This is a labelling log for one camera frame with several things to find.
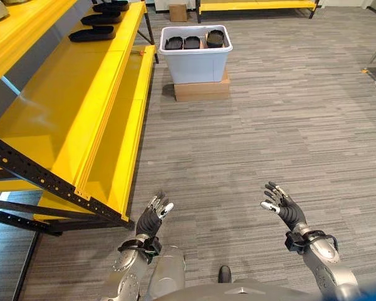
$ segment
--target brown cardboard box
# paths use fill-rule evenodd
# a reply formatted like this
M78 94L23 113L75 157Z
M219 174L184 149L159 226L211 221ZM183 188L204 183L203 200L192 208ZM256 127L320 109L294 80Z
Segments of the brown cardboard box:
M174 85L175 99L178 102L224 100L230 95L230 82L227 70L224 70L221 82L178 83Z
M170 21L172 22L187 22L187 6L185 4L170 4Z

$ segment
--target yellow shelf board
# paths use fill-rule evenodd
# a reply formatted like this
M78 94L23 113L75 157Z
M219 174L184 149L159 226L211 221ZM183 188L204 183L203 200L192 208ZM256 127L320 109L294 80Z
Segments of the yellow shelf board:
M24 180L0 181L0 192L1 191L32 191L32 190L39 190L39 188Z
M7 6L0 21L0 78L70 8L76 0L30 0Z
M252 1L232 1L232 0L202 0L200 11L231 11L244 9L278 9L278 8L312 8L316 4L309 0L252 0Z
M144 11L143 2L132 3L113 40L72 43L66 37L0 118L0 139L83 187Z
M126 210L144 121L155 46L135 46L133 50L142 50L144 55L130 55L84 188L84 193L121 213L125 221L128 221ZM39 206L89 212L46 191ZM61 218L36 214L34 219Z

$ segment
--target gray robot arm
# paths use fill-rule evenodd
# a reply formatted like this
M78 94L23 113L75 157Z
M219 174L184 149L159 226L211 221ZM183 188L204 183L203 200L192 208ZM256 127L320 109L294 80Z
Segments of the gray robot arm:
M292 237L298 237L302 242L306 242L303 247L298 248L298 253L303 255L303 260L315 276L323 296L339 301L350 301L359 297L357 279L341 262L338 251L329 243L327 237L310 235L308 238L312 231L301 208L275 183L269 182L265 187L268 190L264 193L271 201L261 202L261 206L278 214L286 223L291 230L287 233L288 240L291 238L293 242Z
M121 254L115 261L113 271L105 281L100 301L136 301L139 283L147 271L153 251L143 245L156 236L162 220L174 207L164 194L154 196L137 223L137 235L126 248L119 248Z

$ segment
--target storage bin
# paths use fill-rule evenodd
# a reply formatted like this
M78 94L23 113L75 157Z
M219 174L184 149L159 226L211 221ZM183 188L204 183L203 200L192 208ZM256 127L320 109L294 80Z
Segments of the storage bin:
M197 36L206 47L205 35L214 29L224 32L223 48L165 49L165 42L173 36L183 39ZM230 37L223 25L165 27L160 37L159 53L164 55L174 83L220 82L231 50Z

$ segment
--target black strap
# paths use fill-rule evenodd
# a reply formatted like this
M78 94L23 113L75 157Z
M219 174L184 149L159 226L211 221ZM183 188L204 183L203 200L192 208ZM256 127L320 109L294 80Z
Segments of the black strap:
M287 239L285 245L289 251L296 251L301 253L306 247L312 245L314 242L321 239L333 240L334 249L338 251L338 241L333 235L326 235L322 230L314 230L306 232L303 236L291 231L286 233Z
M153 257L158 256L162 250L159 239L154 236L142 243L140 240L128 240L117 249L119 252L124 250L136 250L148 259L148 264L152 262Z

